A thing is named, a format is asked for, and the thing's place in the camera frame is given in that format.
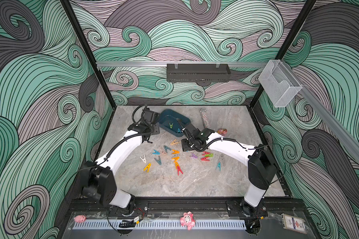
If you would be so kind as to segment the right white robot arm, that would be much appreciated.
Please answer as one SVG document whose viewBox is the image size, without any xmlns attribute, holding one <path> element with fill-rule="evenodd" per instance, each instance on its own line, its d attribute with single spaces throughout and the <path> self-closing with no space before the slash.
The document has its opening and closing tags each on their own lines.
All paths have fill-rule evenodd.
<svg viewBox="0 0 359 239">
<path fill-rule="evenodd" d="M 267 145 L 248 145 L 236 139 L 220 135 L 212 129 L 199 130 L 191 123 L 178 124 L 185 136 L 181 145 L 183 151 L 218 151 L 243 163 L 248 170 L 249 186 L 243 198 L 243 206 L 256 208 L 273 182 L 278 168 Z"/>
</svg>

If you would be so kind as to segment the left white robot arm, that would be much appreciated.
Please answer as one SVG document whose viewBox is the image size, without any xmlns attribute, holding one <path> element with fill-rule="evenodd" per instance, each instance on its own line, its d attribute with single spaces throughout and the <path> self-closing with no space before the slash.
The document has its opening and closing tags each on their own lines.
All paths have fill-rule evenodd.
<svg viewBox="0 0 359 239">
<path fill-rule="evenodd" d="M 79 172 L 81 194 L 104 207 L 116 206 L 130 210 L 133 196 L 119 188 L 115 174 L 125 159 L 151 135 L 159 134 L 159 123 L 150 126 L 133 123 L 123 138 L 104 156 L 88 162 Z"/>
</svg>

